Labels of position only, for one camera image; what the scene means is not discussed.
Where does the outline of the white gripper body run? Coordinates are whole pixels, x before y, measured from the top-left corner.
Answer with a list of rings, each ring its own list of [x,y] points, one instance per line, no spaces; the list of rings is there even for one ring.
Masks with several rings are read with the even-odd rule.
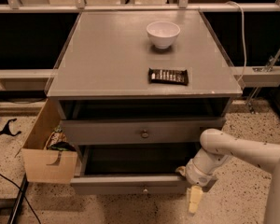
[[[214,171],[217,168],[217,159],[210,157],[195,157],[185,168],[185,178],[192,185],[202,188],[212,187],[217,181]]]

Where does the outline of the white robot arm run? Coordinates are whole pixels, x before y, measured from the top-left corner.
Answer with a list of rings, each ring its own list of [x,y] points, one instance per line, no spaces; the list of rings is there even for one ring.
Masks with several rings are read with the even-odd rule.
[[[229,157],[235,157],[272,175],[264,224],[280,224],[280,145],[239,139],[217,129],[203,131],[200,144],[195,157],[175,170],[191,184],[188,211],[196,213],[203,188],[214,178],[213,172]]]

